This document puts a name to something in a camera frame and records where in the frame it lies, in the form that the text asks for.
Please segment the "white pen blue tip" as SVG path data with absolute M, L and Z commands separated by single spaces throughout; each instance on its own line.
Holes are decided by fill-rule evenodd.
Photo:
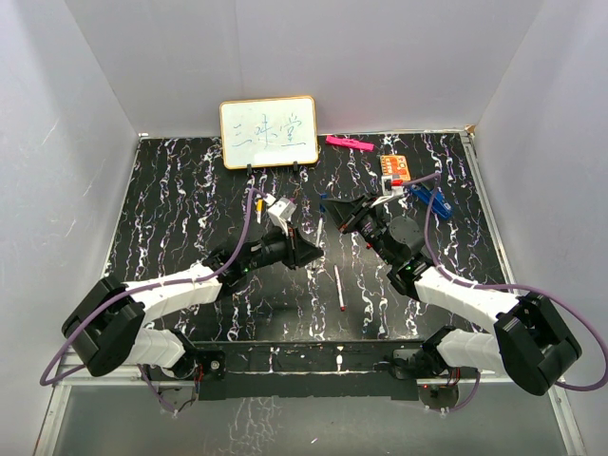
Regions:
M 321 245 L 321 238 L 322 238 L 322 233 L 323 233 L 323 226 L 324 226 L 324 213 L 325 213 L 325 209 L 323 208 L 322 205 L 319 206 L 319 220 L 317 223 L 317 229 L 316 229 L 316 234 L 315 234 L 315 246 L 320 248 Z

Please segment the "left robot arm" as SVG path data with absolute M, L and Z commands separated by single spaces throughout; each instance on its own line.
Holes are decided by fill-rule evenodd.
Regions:
M 121 282 L 109 275 L 65 320 L 62 334 L 94 377 L 123 365 L 148 365 L 184 379 L 198 364 L 197 349 L 180 331 L 152 329 L 150 323 L 233 295 L 254 270 L 275 263 L 297 269 L 322 255 L 297 229 L 275 227 L 258 240 L 224 242 L 189 269 L 155 280 Z

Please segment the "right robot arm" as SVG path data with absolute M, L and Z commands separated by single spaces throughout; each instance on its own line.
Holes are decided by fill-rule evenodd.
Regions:
M 360 235 L 389 265 L 389 282 L 400 295 L 480 327 L 437 331 L 409 360 L 419 372 L 443 377 L 460 367 L 493 371 L 541 396 L 581 357 L 579 342 L 547 296 L 480 290 L 446 278 L 429 257 L 420 226 L 404 216 L 386 219 L 373 196 L 325 199 L 322 206 L 341 234 Z

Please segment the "white pen yellow tip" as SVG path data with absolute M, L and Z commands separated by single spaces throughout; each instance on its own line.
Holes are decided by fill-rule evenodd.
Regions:
M 262 218 L 262 210 L 260 212 L 257 211 L 257 203 L 256 203 L 256 223 L 260 224 L 261 223 L 261 218 Z

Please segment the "white pen red tip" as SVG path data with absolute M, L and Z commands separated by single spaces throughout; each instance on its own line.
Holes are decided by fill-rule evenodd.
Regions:
M 344 300 L 344 296 L 343 296 L 343 286 L 342 286 L 342 282 L 341 282 L 339 268 L 335 264 L 333 265 L 333 272 L 334 272 L 334 279 L 335 279 L 337 296 L 338 296 L 339 309 L 341 312 L 345 312 L 346 305 L 345 305 L 345 300 Z

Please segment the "blue pen cap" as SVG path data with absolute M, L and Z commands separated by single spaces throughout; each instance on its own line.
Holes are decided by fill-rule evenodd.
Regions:
M 324 203 L 324 200 L 327 198 L 327 194 L 325 194 L 325 193 L 320 194 L 320 195 L 319 195 L 319 197 L 320 197 L 320 202 L 319 202 L 319 211 L 320 211 L 321 213 L 324 213 L 324 212 L 326 211 L 326 209 L 325 209 L 325 205 L 324 205 L 324 204 L 325 204 L 325 203 Z

